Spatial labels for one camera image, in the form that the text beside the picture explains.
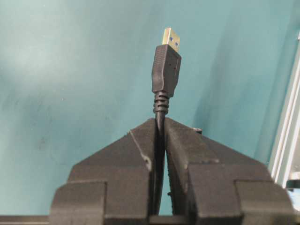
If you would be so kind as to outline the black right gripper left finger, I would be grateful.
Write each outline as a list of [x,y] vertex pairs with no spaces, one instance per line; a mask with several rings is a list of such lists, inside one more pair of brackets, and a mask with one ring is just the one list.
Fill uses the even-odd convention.
[[52,225],[145,225],[152,212],[156,123],[149,119],[72,167]]

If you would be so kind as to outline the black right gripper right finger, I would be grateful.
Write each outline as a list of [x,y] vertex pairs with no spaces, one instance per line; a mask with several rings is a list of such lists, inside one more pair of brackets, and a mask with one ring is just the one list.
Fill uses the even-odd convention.
[[194,225],[293,225],[288,196],[267,167],[170,118],[165,147],[172,212]]

